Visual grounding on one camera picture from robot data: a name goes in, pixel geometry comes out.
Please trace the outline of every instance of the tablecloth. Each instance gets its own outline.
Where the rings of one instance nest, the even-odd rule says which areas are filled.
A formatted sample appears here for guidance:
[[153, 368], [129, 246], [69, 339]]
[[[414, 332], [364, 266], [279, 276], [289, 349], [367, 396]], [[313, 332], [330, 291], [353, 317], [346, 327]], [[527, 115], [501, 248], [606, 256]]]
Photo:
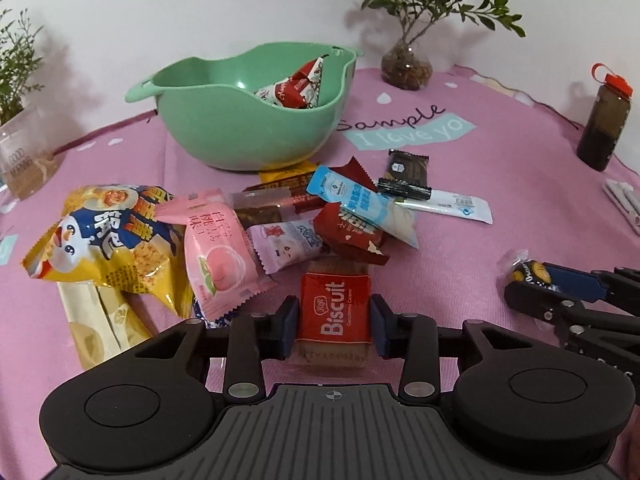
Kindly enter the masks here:
[[[528, 249], [538, 259], [585, 270], [640, 267], [639, 239], [601, 190], [607, 177], [633, 186], [640, 186], [640, 178], [617, 159], [604, 173], [588, 168], [574, 155], [579, 135], [546, 108], [523, 104], [468, 75], [436, 73], [427, 88], [408, 92], [366, 69], [356, 72], [338, 131], [312, 160], [336, 166], [355, 155], [377, 178], [390, 147], [405, 144], [428, 154], [430, 185], [484, 198], [494, 224], [417, 214], [420, 250], [396, 240], [385, 245], [391, 260], [372, 267], [374, 292], [395, 311], [427, 314], [441, 326], [481, 318], [553, 342], [549, 330], [509, 311], [500, 297], [498, 262], [509, 250]], [[204, 166], [155, 117], [66, 152], [60, 170], [33, 197], [14, 203], [7, 193], [0, 196], [0, 232], [18, 235], [9, 262], [0, 267], [0, 474], [7, 479], [40, 478], [54, 466], [38, 411], [51, 390], [81, 372], [55, 283], [29, 279], [20, 260], [57, 221], [69, 191], [115, 182], [160, 185], [180, 194], [241, 190], [258, 177]], [[301, 273], [293, 267], [276, 274], [278, 286], [242, 308], [274, 311], [287, 294], [298, 293]], [[155, 331], [177, 321], [153, 298], [139, 298], [135, 307]], [[286, 362], [265, 362], [264, 370], [268, 388], [319, 381]], [[401, 362], [375, 358], [348, 380], [397, 386], [400, 370]], [[455, 361], [442, 360], [443, 389], [456, 377]], [[207, 386], [221, 384], [222, 368], [215, 362]], [[616, 464], [623, 455], [624, 446], [618, 446]]]

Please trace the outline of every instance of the cream colored packet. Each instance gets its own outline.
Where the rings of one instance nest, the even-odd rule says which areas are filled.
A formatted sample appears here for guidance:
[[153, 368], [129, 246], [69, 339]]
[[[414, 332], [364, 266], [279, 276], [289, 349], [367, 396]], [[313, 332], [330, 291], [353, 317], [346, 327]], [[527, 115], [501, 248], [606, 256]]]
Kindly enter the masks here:
[[151, 337], [119, 290], [62, 282], [58, 290], [84, 370]]

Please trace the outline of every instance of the green bowl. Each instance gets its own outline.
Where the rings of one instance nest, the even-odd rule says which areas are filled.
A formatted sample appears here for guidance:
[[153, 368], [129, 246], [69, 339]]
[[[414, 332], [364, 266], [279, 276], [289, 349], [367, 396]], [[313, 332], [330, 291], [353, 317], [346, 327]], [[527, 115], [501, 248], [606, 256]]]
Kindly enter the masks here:
[[[295, 110], [253, 95], [324, 59], [319, 103]], [[156, 98], [174, 139], [208, 166], [222, 170], [276, 170], [313, 155], [344, 110], [358, 53], [319, 43], [266, 43], [219, 60], [188, 57], [130, 89], [127, 103]]]

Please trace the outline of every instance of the brown water bottle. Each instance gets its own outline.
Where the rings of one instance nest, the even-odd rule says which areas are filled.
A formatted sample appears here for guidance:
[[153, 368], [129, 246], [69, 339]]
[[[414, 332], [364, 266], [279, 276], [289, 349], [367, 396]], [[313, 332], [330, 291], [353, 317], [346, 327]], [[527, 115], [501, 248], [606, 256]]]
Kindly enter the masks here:
[[[607, 73], [604, 81], [596, 79], [596, 70], [601, 66], [610, 72]], [[631, 95], [634, 91], [624, 78], [614, 74], [602, 63], [593, 65], [591, 76], [603, 85], [598, 90], [598, 97], [584, 127], [576, 154], [581, 161], [594, 170], [603, 171], [609, 163], [622, 128], [625, 126], [631, 110]]]

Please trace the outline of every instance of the dark liquid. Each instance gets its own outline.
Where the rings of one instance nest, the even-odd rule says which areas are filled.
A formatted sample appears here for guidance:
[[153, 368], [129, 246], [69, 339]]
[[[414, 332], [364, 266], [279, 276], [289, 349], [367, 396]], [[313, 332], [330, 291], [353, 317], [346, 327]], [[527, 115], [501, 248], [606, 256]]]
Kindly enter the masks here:
[[594, 170], [603, 171], [616, 147], [617, 139], [608, 136], [601, 130], [594, 128], [585, 132], [575, 154], [578, 158]]

